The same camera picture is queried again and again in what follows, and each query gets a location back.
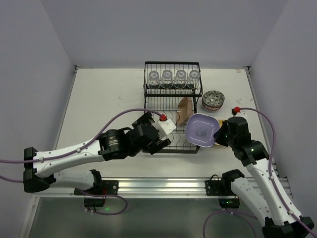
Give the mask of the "purple square plate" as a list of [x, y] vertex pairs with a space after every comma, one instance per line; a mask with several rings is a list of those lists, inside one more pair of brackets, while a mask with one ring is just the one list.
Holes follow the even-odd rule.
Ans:
[[196, 113], [189, 117], [185, 129], [188, 142], [208, 148], [215, 144], [214, 134], [220, 129], [216, 118]]

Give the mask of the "black white leaf bowl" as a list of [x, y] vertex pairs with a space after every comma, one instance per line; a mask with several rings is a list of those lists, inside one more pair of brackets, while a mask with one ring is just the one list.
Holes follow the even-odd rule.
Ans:
[[209, 107], [221, 107], [224, 100], [224, 94], [217, 90], [207, 91], [202, 96], [202, 102]]

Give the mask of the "brown square plate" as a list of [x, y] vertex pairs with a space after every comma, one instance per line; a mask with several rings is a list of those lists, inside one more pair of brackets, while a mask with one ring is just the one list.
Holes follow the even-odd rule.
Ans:
[[184, 97], [178, 104], [178, 108], [176, 111], [176, 125], [181, 126], [185, 124], [189, 117], [193, 114], [192, 111], [193, 102], [191, 98]]

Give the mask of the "blue patterned bowl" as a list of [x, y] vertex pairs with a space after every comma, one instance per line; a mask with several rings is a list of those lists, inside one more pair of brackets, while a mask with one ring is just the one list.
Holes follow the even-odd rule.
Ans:
[[222, 105], [220, 106], [217, 106], [217, 107], [214, 107], [214, 106], [208, 106], [207, 104], [205, 104], [204, 102], [202, 102], [202, 105], [205, 109], [207, 109], [208, 111], [211, 111], [211, 112], [216, 112], [218, 110], [221, 109]]

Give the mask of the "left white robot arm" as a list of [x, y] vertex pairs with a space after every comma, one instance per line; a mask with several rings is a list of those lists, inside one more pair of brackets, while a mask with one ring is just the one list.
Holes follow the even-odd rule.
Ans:
[[76, 194], [105, 194], [101, 173], [72, 171], [71, 168], [87, 163], [123, 160], [139, 152], [151, 155], [159, 152], [171, 141], [174, 122], [162, 114], [154, 121], [147, 111], [131, 127], [102, 129], [89, 141], [70, 147], [38, 151], [34, 147], [24, 150], [23, 187], [26, 193], [45, 191], [50, 187], [72, 187]]

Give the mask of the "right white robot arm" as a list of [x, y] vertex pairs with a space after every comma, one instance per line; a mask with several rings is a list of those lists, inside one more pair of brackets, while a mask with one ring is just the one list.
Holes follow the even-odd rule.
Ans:
[[289, 198], [274, 169], [269, 166], [269, 155], [263, 144], [253, 140], [248, 123], [243, 117], [223, 121], [214, 135], [216, 143], [230, 147], [252, 175], [256, 191], [238, 170], [223, 173], [224, 187], [240, 197], [262, 226], [266, 238], [305, 238], [314, 228], [310, 217], [304, 217]]

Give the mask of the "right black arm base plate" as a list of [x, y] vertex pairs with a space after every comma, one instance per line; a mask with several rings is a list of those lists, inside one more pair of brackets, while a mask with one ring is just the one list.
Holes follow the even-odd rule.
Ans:
[[205, 191], [207, 196], [229, 196], [231, 193], [225, 189], [221, 178], [218, 175], [212, 175], [205, 180]]

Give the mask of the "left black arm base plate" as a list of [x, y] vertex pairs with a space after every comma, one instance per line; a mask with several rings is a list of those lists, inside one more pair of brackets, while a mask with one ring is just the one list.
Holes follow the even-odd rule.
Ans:
[[74, 189], [74, 195], [117, 195], [119, 188], [118, 180], [101, 180], [94, 183], [93, 187], [82, 192], [79, 189]]

